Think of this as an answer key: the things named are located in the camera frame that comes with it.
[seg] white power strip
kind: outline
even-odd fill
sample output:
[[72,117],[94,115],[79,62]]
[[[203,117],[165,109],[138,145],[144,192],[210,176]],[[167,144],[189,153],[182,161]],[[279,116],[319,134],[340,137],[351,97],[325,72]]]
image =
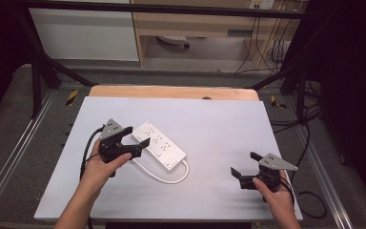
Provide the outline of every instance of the white power strip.
[[132,136],[138,141],[150,137],[151,143],[146,149],[169,171],[186,157],[186,153],[149,121],[136,128]]

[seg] gray carpet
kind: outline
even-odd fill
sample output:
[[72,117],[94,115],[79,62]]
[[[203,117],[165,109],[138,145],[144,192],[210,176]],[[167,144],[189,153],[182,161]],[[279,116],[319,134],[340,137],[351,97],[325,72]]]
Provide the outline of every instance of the gray carpet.
[[[165,73],[145,71],[77,71],[84,77],[101,84],[139,84],[139,85],[174,85],[174,86],[207,86],[243,88],[251,86],[263,79],[264,74],[228,74],[228,73]],[[66,76],[66,83],[73,83]],[[260,99],[265,102],[271,120],[293,120],[289,109],[271,106],[271,95],[277,101],[285,102],[280,96],[277,80],[267,89],[259,92]],[[89,88],[78,88],[78,95],[72,106],[65,106],[72,86],[57,90],[50,108],[35,133],[22,159],[17,165],[6,189],[0,197],[0,222],[16,224],[49,224],[33,219],[38,205],[38,197],[51,177],[56,161],[66,143],[74,119],[82,104],[83,97]],[[19,69],[14,75],[10,88],[0,105],[0,169],[14,148],[17,140],[26,129],[31,116],[31,74],[29,69]],[[344,166],[339,162],[338,152],[328,132],[324,119],[310,122],[312,142],[316,146],[324,166],[330,173],[332,182],[337,189],[342,203],[355,228],[366,228],[366,188],[353,167]],[[277,133],[276,140],[284,159],[295,164],[303,150],[297,127]],[[295,175],[296,192],[311,191],[323,198],[322,191],[316,181],[315,173],[307,156],[299,166]],[[300,206],[311,214],[322,212],[320,203],[310,196],[298,199]],[[323,219],[311,219],[304,216],[301,222],[305,228],[336,228],[336,222],[328,210]],[[265,228],[271,228],[272,222],[263,222]]]

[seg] hand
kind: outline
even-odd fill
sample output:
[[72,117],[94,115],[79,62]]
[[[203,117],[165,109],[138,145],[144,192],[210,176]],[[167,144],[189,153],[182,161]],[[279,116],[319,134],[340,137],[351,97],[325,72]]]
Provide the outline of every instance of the hand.
[[96,140],[91,151],[92,158],[88,161],[85,172],[80,180],[78,189],[85,190],[88,195],[91,195],[96,199],[100,190],[109,179],[110,175],[124,165],[131,157],[132,154],[127,153],[119,156],[115,160],[105,163],[101,159],[99,153],[100,140]]
[[94,142],[91,151],[92,158],[88,161],[85,173],[70,202],[56,222],[55,229],[85,228],[89,213],[99,197],[100,190],[110,175],[132,157],[132,154],[127,153],[106,164],[98,154],[99,144],[99,140]]
[[[280,170],[280,175],[286,179],[284,171]],[[256,177],[254,178],[254,185],[269,204],[278,228],[301,228],[295,217],[291,194],[282,184],[275,193],[270,191],[266,184]]]

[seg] metal bar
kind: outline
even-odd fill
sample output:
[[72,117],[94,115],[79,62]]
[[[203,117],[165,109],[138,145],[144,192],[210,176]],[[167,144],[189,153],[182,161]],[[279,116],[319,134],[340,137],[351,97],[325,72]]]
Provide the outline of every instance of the metal bar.
[[49,88],[59,88],[61,81],[58,79],[56,72],[47,64],[47,61],[45,61],[44,48],[38,39],[38,34],[33,31],[31,24],[29,24],[25,12],[23,9],[19,11],[14,10],[13,15],[19,22],[30,42],[30,47],[33,50],[32,59],[37,61],[38,71],[41,73],[41,76],[44,78]]
[[152,13],[239,16],[239,17],[288,18],[288,19],[316,19],[317,17],[322,16],[319,13],[305,12],[305,11],[252,10],[252,9],[189,7],[189,6],[171,6],[171,5],[92,3],[92,2],[45,1],[45,0],[18,0],[17,2],[19,4],[23,4],[27,8],[56,9],[56,10],[152,12]]
[[58,71],[66,74],[67,76],[69,76],[70,78],[80,82],[81,84],[85,85],[85,86],[95,86],[98,85],[98,83],[93,83],[88,79],[85,79],[84,77],[80,76],[77,73],[74,73],[73,71],[69,70],[67,67],[59,64],[58,62],[56,62],[55,60],[51,59],[51,57],[49,57],[46,54],[46,59],[49,61],[49,63]]
[[13,174],[17,164],[19,163],[22,155],[25,153],[31,139],[39,127],[44,115],[46,114],[49,106],[51,104],[51,100],[53,95],[55,94],[55,90],[51,90],[47,93],[43,100],[43,106],[40,113],[37,115],[35,119],[32,119],[26,128],[25,132],[20,137],[13,151],[11,152],[7,162],[0,172],[0,196],[4,191],[6,185],[8,184],[11,175]]
[[[285,100],[293,118],[296,118],[295,104],[293,100],[288,99],[287,96],[285,96]],[[307,139],[306,127],[298,125],[298,130],[303,138],[303,141],[305,142]],[[329,208],[332,211],[332,215],[334,216],[337,227],[342,229],[352,229],[353,224],[351,223],[349,216],[343,207],[343,203],[341,202],[340,197],[337,194],[336,188],[332,183],[332,180],[329,177],[328,173],[326,172],[326,169],[323,166],[312,141],[310,141],[309,143],[307,155],[308,159],[310,159],[311,161],[312,168],[315,171],[315,175],[317,181],[319,182],[319,186],[322,189],[323,195],[325,195]]]

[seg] table surface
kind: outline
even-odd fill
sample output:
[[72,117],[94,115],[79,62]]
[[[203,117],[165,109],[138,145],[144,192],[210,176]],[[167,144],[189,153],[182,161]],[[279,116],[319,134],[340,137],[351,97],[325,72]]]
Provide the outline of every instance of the table surface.
[[[37,208],[36,219],[59,218],[77,186],[85,142],[109,118],[134,128],[150,121],[187,154],[190,172],[180,183],[164,184],[130,161],[103,188],[91,211],[93,219],[253,221],[273,218],[261,195],[257,191],[241,190],[230,171],[234,167],[243,175],[255,175],[257,162],[250,158],[250,151],[280,156],[262,102],[94,96],[100,88],[107,87],[92,90],[83,102]],[[127,135],[123,143],[136,144],[136,141]],[[185,173],[182,164],[168,172],[145,150],[137,160],[165,179],[175,180]],[[297,204],[295,214],[302,219]]]
[[89,96],[259,100],[256,91],[250,89],[166,86],[98,85],[91,88]]

